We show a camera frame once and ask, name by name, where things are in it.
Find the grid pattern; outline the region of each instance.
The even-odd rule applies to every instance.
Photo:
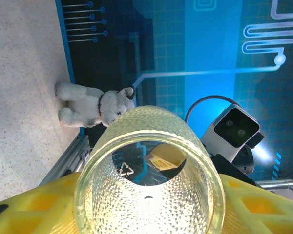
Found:
[[[243,1],[237,67],[274,65],[276,54],[246,55],[241,51],[247,41],[243,36],[246,25],[276,22],[270,16],[271,4],[271,0]],[[279,1],[277,11],[293,12],[293,2]],[[254,180],[293,178],[293,44],[285,45],[285,54],[287,61],[277,72],[236,75],[235,100],[256,117],[261,132],[267,136],[262,143],[270,160],[255,157],[255,169],[250,175]]]
[[[135,8],[153,20],[156,72],[185,69],[185,1],[135,0]],[[156,104],[178,116],[184,114],[184,77],[158,77]]]

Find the gray floor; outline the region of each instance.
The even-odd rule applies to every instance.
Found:
[[[53,0],[0,0],[0,201],[36,187],[79,129],[60,125],[69,81]]]

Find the white teddy bear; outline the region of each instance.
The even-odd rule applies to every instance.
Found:
[[[55,92],[59,99],[67,101],[67,107],[59,111],[59,120],[68,127],[92,128],[100,123],[108,127],[120,115],[135,107],[132,87],[103,93],[96,88],[58,83]]]

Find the teddy bear leg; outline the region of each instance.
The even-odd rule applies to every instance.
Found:
[[[88,126],[87,118],[67,107],[59,111],[59,121],[66,127],[80,128]]]
[[[79,101],[87,95],[87,88],[68,82],[57,83],[55,95],[63,101]]]

